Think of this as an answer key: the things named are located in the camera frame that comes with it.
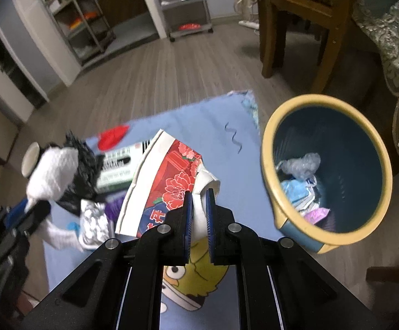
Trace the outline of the blue cartoon cloth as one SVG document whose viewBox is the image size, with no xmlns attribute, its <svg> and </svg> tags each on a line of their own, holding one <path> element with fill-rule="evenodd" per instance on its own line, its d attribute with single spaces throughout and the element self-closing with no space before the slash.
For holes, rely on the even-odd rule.
<svg viewBox="0 0 399 330">
<path fill-rule="evenodd" d="M 130 124 L 118 142 L 94 137 L 97 153 L 150 140 L 163 129 L 191 147 L 220 181 L 218 205 L 260 237 L 277 240 L 273 209 L 264 186 L 257 105 L 251 92 L 233 92 L 163 112 Z M 236 272 L 210 262 L 208 236 L 193 243 L 189 262 L 166 267 L 163 278 L 162 329 L 238 329 Z"/>
</svg>

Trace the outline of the metal storage rack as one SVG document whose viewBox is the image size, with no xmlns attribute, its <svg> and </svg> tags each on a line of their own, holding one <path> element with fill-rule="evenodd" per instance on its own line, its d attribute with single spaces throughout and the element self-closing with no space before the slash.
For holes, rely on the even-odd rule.
<svg viewBox="0 0 399 330">
<path fill-rule="evenodd" d="M 98 0 L 41 0 L 81 65 L 105 52 L 115 34 Z"/>
</svg>

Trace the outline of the wooden chair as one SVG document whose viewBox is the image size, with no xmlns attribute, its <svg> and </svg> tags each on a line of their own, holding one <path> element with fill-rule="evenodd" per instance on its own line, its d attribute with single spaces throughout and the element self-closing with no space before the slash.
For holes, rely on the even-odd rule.
<svg viewBox="0 0 399 330">
<path fill-rule="evenodd" d="M 311 92 L 322 94 L 352 22 L 353 0 L 259 0 L 258 7 L 262 76 L 271 78 L 283 66 L 288 26 L 299 23 L 304 32 L 313 32 L 320 43 Z"/>
</svg>

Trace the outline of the green white toothpaste box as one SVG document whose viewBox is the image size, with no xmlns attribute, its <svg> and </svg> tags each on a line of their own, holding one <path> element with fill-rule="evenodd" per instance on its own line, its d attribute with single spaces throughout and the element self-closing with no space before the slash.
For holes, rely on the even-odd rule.
<svg viewBox="0 0 399 330">
<path fill-rule="evenodd" d="M 95 192 L 105 194 L 127 189 L 149 145 L 150 140 L 146 140 L 105 153 Z"/>
</svg>

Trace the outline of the black plastic bag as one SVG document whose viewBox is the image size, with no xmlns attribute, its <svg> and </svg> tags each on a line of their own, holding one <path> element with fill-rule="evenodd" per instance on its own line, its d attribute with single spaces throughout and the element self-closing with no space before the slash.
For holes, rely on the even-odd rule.
<svg viewBox="0 0 399 330">
<path fill-rule="evenodd" d="M 96 184 L 102 170 L 103 155 L 95 155 L 86 142 L 78 139 L 70 130 L 66 133 L 63 146 L 77 149 L 78 168 L 57 204 L 79 217 L 81 200 L 93 200 L 97 195 Z"/>
</svg>

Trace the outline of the yellow rimmed blue trash bin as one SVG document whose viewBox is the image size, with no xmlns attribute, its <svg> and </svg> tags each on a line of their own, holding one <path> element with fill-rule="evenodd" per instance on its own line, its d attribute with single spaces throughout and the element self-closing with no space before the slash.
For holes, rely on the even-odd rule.
<svg viewBox="0 0 399 330">
<path fill-rule="evenodd" d="M 281 161 L 318 153 L 320 205 L 329 210 L 310 224 L 280 186 Z M 323 254 L 369 236 L 384 219 L 393 188 L 390 158 L 376 128 L 356 108 L 327 95 L 301 95 L 271 115 L 261 143 L 261 169 L 276 229 Z"/>
</svg>

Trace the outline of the purple spray bottle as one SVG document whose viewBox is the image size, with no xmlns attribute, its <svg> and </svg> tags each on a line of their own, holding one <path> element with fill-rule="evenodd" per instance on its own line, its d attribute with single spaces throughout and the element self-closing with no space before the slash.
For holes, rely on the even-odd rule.
<svg viewBox="0 0 399 330">
<path fill-rule="evenodd" d="M 107 196 L 105 199 L 105 214 L 107 219 L 114 223 L 117 222 L 125 197 L 126 192 L 114 193 Z"/>
</svg>

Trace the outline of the silver foil wrapper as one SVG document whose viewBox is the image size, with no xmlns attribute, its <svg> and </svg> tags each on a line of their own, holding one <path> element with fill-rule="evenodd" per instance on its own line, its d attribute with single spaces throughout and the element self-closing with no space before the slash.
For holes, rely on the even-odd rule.
<svg viewBox="0 0 399 330">
<path fill-rule="evenodd" d="M 83 249 L 97 249 L 114 237 L 114 226 L 105 214 L 104 203 L 81 200 L 79 226 L 79 243 Z"/>
</svg>

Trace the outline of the white power strip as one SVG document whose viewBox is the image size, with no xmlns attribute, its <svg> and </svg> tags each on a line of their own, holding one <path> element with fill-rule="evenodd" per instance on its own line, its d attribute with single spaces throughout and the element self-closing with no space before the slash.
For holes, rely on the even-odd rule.
<svg viewBox="0 0 399 330">
<path fill-rule="evenodd" d="M 245 28 L 251 28 L 253 30 L 258 30 L 259 29 L 258 22 L 253 22 L 253 21 L 240 20 L 238 22 L 238 25 L 243 26 Z"/>
</svg>

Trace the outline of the red floral paper cup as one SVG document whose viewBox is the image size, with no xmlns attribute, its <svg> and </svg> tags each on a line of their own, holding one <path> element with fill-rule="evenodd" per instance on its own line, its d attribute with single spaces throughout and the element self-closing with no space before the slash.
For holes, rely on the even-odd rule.
<svg viewBox="0 0 399 330">
<path fill-rule="evenodd" d="M 220 181 L 206 169 L 202 156 L 160 129 L 151 139 L 126 193 L 115 232 L 140 237 L 165 222 L 166 214 L 183 206 L 185 194 L 193 200 L 191 240 L 207 235 L 206 191 L 220 191 Z"/>
</svg>

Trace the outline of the trash pile inside bin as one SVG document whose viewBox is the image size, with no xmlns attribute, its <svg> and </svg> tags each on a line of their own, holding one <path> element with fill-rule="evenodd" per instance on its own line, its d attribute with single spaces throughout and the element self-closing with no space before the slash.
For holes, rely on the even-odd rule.
<svg viewBox="0 0 399 330">
<path fill-rule="evenodd" d="M 316 175 L 321 158 L 318 153 L 307 153 L 300 158 L 281 160 L 276 165 L 281 188 L 288 201 L 311 225 L 325 220 L 330 209 L 323 206 L 324 190 Z"/>
</svg>

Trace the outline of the grey wheeled shelf cart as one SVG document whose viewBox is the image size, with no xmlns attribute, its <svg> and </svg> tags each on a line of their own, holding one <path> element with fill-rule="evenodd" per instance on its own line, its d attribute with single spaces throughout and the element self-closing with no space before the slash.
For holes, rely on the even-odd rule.
<svg viewBox="0 0 399 330">
<path fill-rule="evenodd" d="M 171 43 L 181 37 L 214 33 L 207 0 L 157 0 Z"/>
</svg>

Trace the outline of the black mug white inside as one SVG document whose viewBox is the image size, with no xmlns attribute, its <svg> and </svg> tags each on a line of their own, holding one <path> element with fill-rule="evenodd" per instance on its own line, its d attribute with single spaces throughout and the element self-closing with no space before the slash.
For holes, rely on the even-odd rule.
<svg viewBox="0 0 399 330">
<path fill-rule="evenodd" d="M 40 145 L 38 142 L 33 142 L 26 150 L 22 162 L 21 173 L 25 178 L 29 178 L 33 173 L 40 157 Z"/>
</svg>

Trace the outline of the white tissue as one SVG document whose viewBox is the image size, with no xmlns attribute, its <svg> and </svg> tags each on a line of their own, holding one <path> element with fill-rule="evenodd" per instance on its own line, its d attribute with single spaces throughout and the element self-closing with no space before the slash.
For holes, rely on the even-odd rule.
<svg viewBox="0 0 399 330">
<path fill-rule="evenodd" d="M 78 150 L 73 147 L 51 147 L 42 154 L 26 187 L 25 212 L 40 201 L 57 201 L 62 198 L 77 173 L 78 155 Z M 59 229 L 49 216 L 40 223 L 36 233 L 55 249 L 75 248 L 84 251 L 76 232 Z"/>
</svg>

